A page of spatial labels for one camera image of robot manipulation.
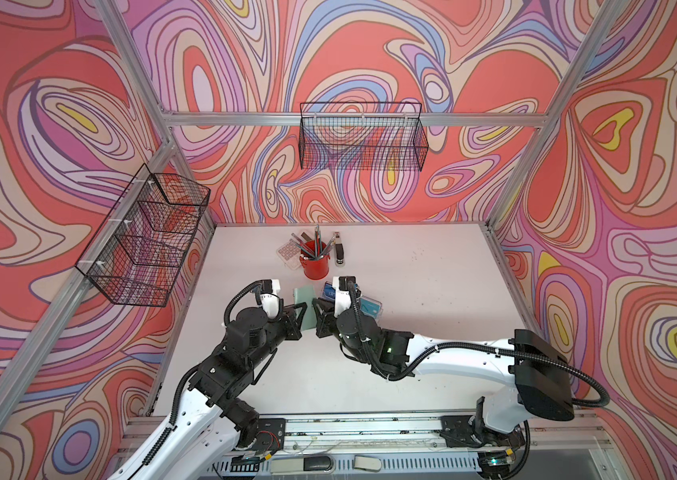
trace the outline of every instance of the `red wire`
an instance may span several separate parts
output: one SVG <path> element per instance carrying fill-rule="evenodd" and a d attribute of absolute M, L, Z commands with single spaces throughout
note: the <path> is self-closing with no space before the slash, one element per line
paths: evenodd
<path fill-rule="evenodd" d="M 274 433 L 268 432 L 267 430 L 259 430 L 258 433 L 268 433 L 272 438 L 275 439 L 275 442 L 277 442 L 277 448 L 280 448 L 280 441 L 277 439 L 277 436 Z"/>

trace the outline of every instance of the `aluminum frame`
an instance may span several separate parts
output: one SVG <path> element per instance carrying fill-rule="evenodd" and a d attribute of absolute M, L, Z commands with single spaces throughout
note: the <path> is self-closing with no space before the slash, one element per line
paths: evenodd
<path fill-rule="evenodd" d="M 173 134 L 173 129 L 162 120 L 162 112 L 165 111 L 165 108 L 152 87 L 149 75 L 146 74 L 136 51 L 136 44 L 130 30 L 128 30 L 125 19 L 120 14 L 120 10 L 114 5 L 113 0 L 95 0 L 95 2 L 101 15 L 101 21 L 106 27 L 106 32 L 109 33 L 112 43 L 120 54 L 120 58 L 122 58 L 125 76 L 134 85 L 136 94 L 141 97 L 152 124 L 157 129 L 161 139 L 170 140 L 172 144 L 177 146 L 178 142 Z M 173 161 L 172 164 L 176 171 L 184 177 L 194 178 L 194 173 L 181 148 L 176 149 L 174 158 L 176 161 Z"/>
<path fill-rule="evenodd" d="M 520 188 L 525 182 L 527 175 L 531 168 L 536 163 L 539 155 L 541 155 L 544 146 L 549 140 L 552 133 L 555 132 L 557 124 L 561 121 L 561 115 L 568 102 L 573 97 L 576 86 L 581 82 L 583 75 L 587 72 L 587 68 L 592 63 L 594 56 L 600 49 L 600 46 L 605 41 L 606 36 L 610 33 L 613 24 L 622 13 L 624 7 L 628 4 L 628 0 L 604 0 L 600 9 L 594 17 L 592 25 L 584 35 L 581 46 L 574 54 L 574 59 L 568 66 L 562 81 L 557 86 L 555 96 L 553 97 L 547 114 L 549 121 L 545 123 L 544 127 L 534 132 L 525 152 L 521 158 L 517 160 L 515 168 L 511 171 L 509 178 L 498 194 L 498 198 L 487 213 L 487 223 L 490 226 L 495 226 L 509 210 L 513 199 L 517 196 Z"/>
<path fill-rule="evenodd" d="M 523 158 L 518 160 L 520 163 L 502 189 L 496 204 L 491 208 L 488 214 L 489 226 L 492 226 L 498 218 L 501 218 L 501 215 L 517 194 L 525 175 L 560 120 L 565 104 L 570 100 L 575 87 L 581 81 L 587 66 L 621 13 L 625 3 L 625 0 L 605 0 L 602 4 L 590 31 L 585 36 L 565 72 L 555 93 L 555 98 L 546 113 L 422 114 L 421 121 L 425 126 L 524 126 L 539 128 L 529 142 Z M 166 112 L 152 88 L 146 71 L 143 69 L 132 36 L 119 10 L 115 8 L 112 0 L 96 0 L 96 7 L 100 11 L 106 30 L 112 37 L 113 44 L 122 57 L 126 76 L 133 84 L 136 95 L 144 102 L 147 113 L 162 140 L 160 149 L 150 159 L 152 171 L 163 171 L 170 158 L 173 157 L 176 160 L 173 162 L 176 170 L 182 175 L 192 177 L 190 165 L 181 149 L 177 147 L 178 143 L 172 132 L 174 125 L 267 126 L 298 124 L 298 114 L 291 113 L 180 114 Z M 116 209 L 115 215 L 122 215 L 126 211 L 128 201 L 133 202 L 134 199 L 135 195 L 124 197 L 121 206 Z M 112 235 L 113 230 L 114 226 L 107 226 L 107 228 L 102 229 L 99 239 L 95 242 L 96 246 L 90 249 L 92 254 L 97 254 L 97 251 Z M 491 243 L 490 239 L 488 239 L 488 244 L 492 250 L 495 249 L 495 245 Z M 89 289 L 90 283 L 79 272 L 73 270 L 54 301 L 19 348 L 16 356 L 3 371 L 0 376 L 0 432 Z"/>
<path fill-rule="evenodd" d="M 512 270 L 509 268 L 507 263 L 507 258 L 504 255 L 504 251 L 501 249 L 501 244 L 498 243 L 498 239 L 494 231 L 486 225 L 482 225 L 481 230 L 483 235 L 485 235 L 485 243 L 487 247 L 491 249 L 494 260 L 496 260 L 496 265 L 498 266 L 498 271 L 501 272 L 501 276 L 504 278 L 504 283 L 507 285 L 507 290 L 512 297 L 512 301 L 515 302 L 515 308 L 520 314 L 520 318 L 525 325 L 525 328 L 532 331 L 540 337 L 544 337 L 544 334 L 541 332 L 541 328 L 536 322 L 533 310 L 531 306 L 525 301 L 525 295 L 522 290 L 520 290 L 520 283 L 517 282 L 515 276 L 512 274 Z"/>
<path fill-rule="evenodd" d="M 342 114 L 331 114 L 341 117 Z M 433 114 L 421 113 L 421 124 L 425 127 L 534 127 L 541 128 L 549 116 L 535 114 Z M 241 125 L 266 127 L 297 127 L 301 120 L 298 112 L 200 112 L 187 113 L 168 111 L 162 120 L 171 126 Z"/>
<path fill-rule="evenodd" d="M 170 143 L 163 143 L 152 156 L 149 167 L 155 171 L 162 171 L 173 150 Z M 143 168 L 139 171 L 141 176 L 134 181 L 145 181 L 149 172 Z M 123 196 L 120 205 L 114 209 L 112 219 L 121 218 L 136 201 L 137 196 L 138 189 L 128 191 Z M 95 259 L 98 256 L 116 227 L 117 222 L 106 222 L 90 244 L 84 260 Z M 59 293 L 56 294 L 53 302 L 21 344 L 16 355 L 0 374 L 0 432 L 91 287 L 90 281 L 72 266 L 69 277 Z"/>

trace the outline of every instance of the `black wire mesh basket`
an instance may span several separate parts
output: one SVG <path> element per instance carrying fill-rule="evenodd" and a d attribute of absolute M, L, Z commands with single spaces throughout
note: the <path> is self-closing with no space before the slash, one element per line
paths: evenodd
<path fill-rule="evenodd" d="M 418 102 L 301 103 L 303 169 L 421 171 L 428 151 Z"/>
<path fill-rule="evenodd" d="M 167 305 L 209 199 L 194 180 L 149 173 L 125 216 L 104 220 L 119 224 L 95 260 L 80 256 L 78 270 L 112 303 Z"/>

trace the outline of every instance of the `black cable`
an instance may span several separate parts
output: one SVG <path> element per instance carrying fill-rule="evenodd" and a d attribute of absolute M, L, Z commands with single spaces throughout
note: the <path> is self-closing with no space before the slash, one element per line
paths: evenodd
<path fill-rule="evenodd" d="M 444 438 L 449 438 L 453 440 L 454 442 L 459 442 L 462 446 L 467 447 L 467 448 L 481 448 L 485 446 L 485 442 L 480 441 L 479 443 L 469 443 L 465 442 L 464 440 L 460 440 L 459 438 L 456 438 L 454 436 L 451 436 L 447 433 L 443 433 L 442 430 L 438 432 L 438 435 Z"/>
<path fill-rule="evenodd" d="M 240 301 L 241 298 L 243 298 L 245 295 L 247 295 L 250 292 L 253 292 L 253 290 L 256 287 L 262 287 L 264 285 L 264 280 L 257 280 L 255 282 L 251 282 L 246 286 L 244 289 L 240 290 L 235 296 L 232 297 L 232 300 L 229 301 L 229 304 L 226 306 L 226 310 L 224 310 L 224 325 L 228 326 L 231 320 L 229 319 L 232 316 L 232 310 L 235 308 L 235 305 L 237 305 L 237 302 Z"/>
<path fill-rule="evenodd" d="M 359 302 L 357 301 L 357 292 L 355 291 L 355 284 L 350 281 L 347 283 L 347 287 L 349 289 L 349 299 L 351 301 L 352 310 L 353 313 L 355 314 L 355 321 L 357 322 L 358 334 L 361 339 L 365 339 L 367 337 L 363 332 L 363 323 L 360 321 Z M 611 396 L 608 394 L 608 390 L 606 390 L 605 387 L 603 387 L 597 380 L 595 380 L 591 376 L 587 375 L 581 370 L 578 370 L 570 365 L 567 365 L 566 363 L 557 360 L 552 360 L 548 357 L 545 357 L 543 355 L 537 355 L 535 353 L 525 353 L 518 352 L 515 350 L 497 349 L 487 345 L 481 345 L 479 343 L 471 343 L 471 342 L 442 342 L 439 343 L 438 345 L 429 347 L 427 350 L 424 350 L 419 356 L 416 357 L 415 360 L 410 362 L 408 366 L 405 367 L 405 369 L 402 370 L 400 373 L 385 374 L 382 371 L 379 359 L 376 358 L 376 355 L 373 353 L 371 346 L 368 344 L 369 342 L 363 342 L 363 353 L 370 360 L 371 371 L 376 375 L 388 379 L 390 382 L 397 382 L 401 379 L 404 379 L 406 376 L 408 376 L 409 373 L 413 372 L 413 370 L 415 370 L 416 367 L 419 366 L 421 362 L 426 360 L 426 358 L 434 352 L 446 349 L 466 349 L 466 350 L 477 350 L 478 352 L 485 352 L 497 356 L 511 356 L 520 360 L 532 360 L 534 362 L 555 366 L 556 368 L 575 376 L 577 379 L 584 381 L 586 384 L 591 386 L 598 394 L 600 394 L 600 398 L 598 400 L 585 400 L 583 398 L 573 398 L 574 405 L 596 408 L 596 407 L 604 407 L 611 401 Z"/>
<path fill-rule="evenodd" d="M 353 362 L 363 363 L 363 362 L 361 362 L 361 361 L 355 359 L 353 356 L 347 355 L 346 352 L 344 352 L 344 344 L 343 344 L 343 343 L 340 342 L 340 343 L 338 344 L 338 349 L 341 350 L 341 353 L 342 353 L 346 358 L 352 360 Z"/>
<path fill-rule="evenodd" d="M 169 426 L 162 430 L 160 437 L 154 443 L 149 453 L 146 454 L 143 461 L 141 462 L 141 465 L 149 465 L 151 463 L 154 456 L 160 451 L 162 444 L 165 443 L 170 433 L 176 428 L 176 420 L 179 418 L 179 404 L 181 402 L 181 394 L 184 391 L 186 382 L 189 381 L 190 376 L 194 375 L 197 370 L 199 370 L 199 365 L 195 365 L 191 369 L 187 370 L 187 372 L 184 373 L 184 376 L 181 377 L 179 385 L 176 387 L 176 394 L 173 395 L 173 405 L 170 408 L 170 417 L 168 418 Z"/>
<path fill-rule="evenodd" d="M 528 426 L 528 421 L 523 422 L 523 427 L 525 427 L 525 448 L 523 449 L 523 456 L 520 457 L 520 461 L 517 465 L 512 468 L 509 472 L 509 475 L 501 477 L 501 480 L 509 480 L 515 475 L 520 473 L 520 470 L 523 469 L 525 463 L 528 461 L 528 452 L 531 450 L 531 428 Z"/>
<path fill-rule="evenodd" d="M 277 349 L 275 349 L 275 351 L 272 352 L 272 355 L 269 356 L 269 360 L 266 361 L 266 363 L 264 364 L 264 368 L 261 369 L 261 372 L 258 372 L 257 377 L 255 379 L 253 379 L 252 382 L 250 382 L 251 385 L 256 385 L 258 383 L 258 380 L 261 379 L 261 375 L 264 374 L 264 372 L 266 371 L 266 368 L 269 366 L 269 363 L 272 363 L 272 360 L 275 360 L 276 353 L 277 353 Z"/>

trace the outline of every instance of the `black bracket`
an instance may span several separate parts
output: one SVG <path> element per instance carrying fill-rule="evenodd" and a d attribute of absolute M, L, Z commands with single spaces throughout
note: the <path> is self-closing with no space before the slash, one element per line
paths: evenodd
<path fill-rule="evenodd" d="M 259 418 L 256 441 L 249 450 L 256 453 L 277 452 L 282 449 L 286 440 L 285 418 Z"/>
<path fill-rule="evenodd" d="M 478 448 L 481 440 L 475 433 L 475 428 L 470 421 L 475 417 L 469 416 L 442 416 L 439 431 L 440 437 L 445 438 L 445 446 L 453 447 L 474 447 Z"/>

